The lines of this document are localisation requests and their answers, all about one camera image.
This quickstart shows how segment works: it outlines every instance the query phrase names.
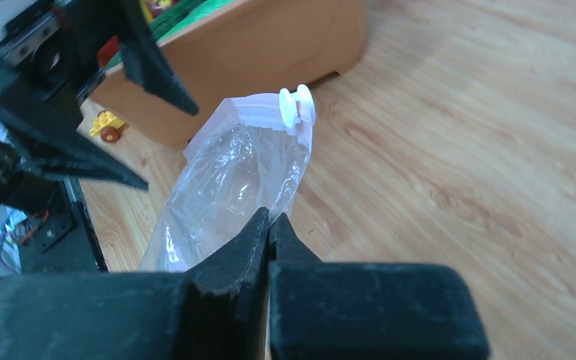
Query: plastic bag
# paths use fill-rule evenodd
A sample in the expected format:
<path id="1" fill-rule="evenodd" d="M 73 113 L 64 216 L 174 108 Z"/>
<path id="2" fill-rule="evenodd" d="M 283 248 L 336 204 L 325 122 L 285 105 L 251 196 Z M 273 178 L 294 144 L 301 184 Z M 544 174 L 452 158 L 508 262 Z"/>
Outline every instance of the plastic bag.
<path id="1" fill-rule="evenodd" d="M 289 212 L 311 156 L 316 120 L 305 85 L 290 94 L 224 100 L 184 150 L 188 159 L 140 269 L 183 272 L 213 254 L 265 206 Z"/>

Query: wooden table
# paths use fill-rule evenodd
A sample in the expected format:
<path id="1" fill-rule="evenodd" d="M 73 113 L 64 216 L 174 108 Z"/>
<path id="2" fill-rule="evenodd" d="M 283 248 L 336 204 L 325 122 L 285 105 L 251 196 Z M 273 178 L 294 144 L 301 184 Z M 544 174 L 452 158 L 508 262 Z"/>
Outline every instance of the wooden table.
<path id="1" fill-rule="evenodd" d="M 454 267 L 494 359 L 576 359 L 576 1 L 367 6 L 361 64 L 314 88 L 296 232 L 329 261 Z M 82 182 L 134 270 L 185 159 L 132 129 L 103 147 L 151 183 Z"/>

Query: green object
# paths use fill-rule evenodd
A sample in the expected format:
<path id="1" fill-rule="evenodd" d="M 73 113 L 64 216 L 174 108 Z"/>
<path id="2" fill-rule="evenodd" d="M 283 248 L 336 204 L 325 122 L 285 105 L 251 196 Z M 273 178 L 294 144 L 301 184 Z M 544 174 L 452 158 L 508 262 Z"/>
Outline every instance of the green object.
<path id="1" fill-rule="evenodd" d="M 180 0 L 177 4 L 156 17 L 149 24 L 149 28 L 151 29 L 153 37 L 160 41 L 176 34 L 232 1 L 233 0 Z M 109 61 L 105 70 L 109 70 L 121 62 L 122 57 L 119 52 Z"/>

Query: red wheel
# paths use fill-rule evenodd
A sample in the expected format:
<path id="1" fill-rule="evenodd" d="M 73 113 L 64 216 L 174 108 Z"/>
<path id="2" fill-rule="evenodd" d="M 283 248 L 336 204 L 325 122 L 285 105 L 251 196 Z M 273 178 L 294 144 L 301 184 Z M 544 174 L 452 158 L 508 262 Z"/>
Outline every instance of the red wheel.
<path id="1" fill-rule="evenodd" d="M 115 127 L 106 126 L 100 131 L 100 138 L 109 144 L 113 144 L 120 140 L 120 130 Z"/>

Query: brown toy wheel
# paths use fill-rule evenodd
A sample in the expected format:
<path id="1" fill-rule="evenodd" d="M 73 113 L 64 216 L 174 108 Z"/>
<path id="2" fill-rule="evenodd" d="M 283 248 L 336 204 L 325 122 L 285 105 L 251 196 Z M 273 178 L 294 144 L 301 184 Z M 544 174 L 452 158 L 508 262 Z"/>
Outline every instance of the brown toy wheel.
<path id="1" fill-rule="evenodd" d="M 105 143 L 113 144 L 120 140 L 120 130 L 110 126 L 103 127 L 103 129 L 100 130 L 100 138 Z"/>

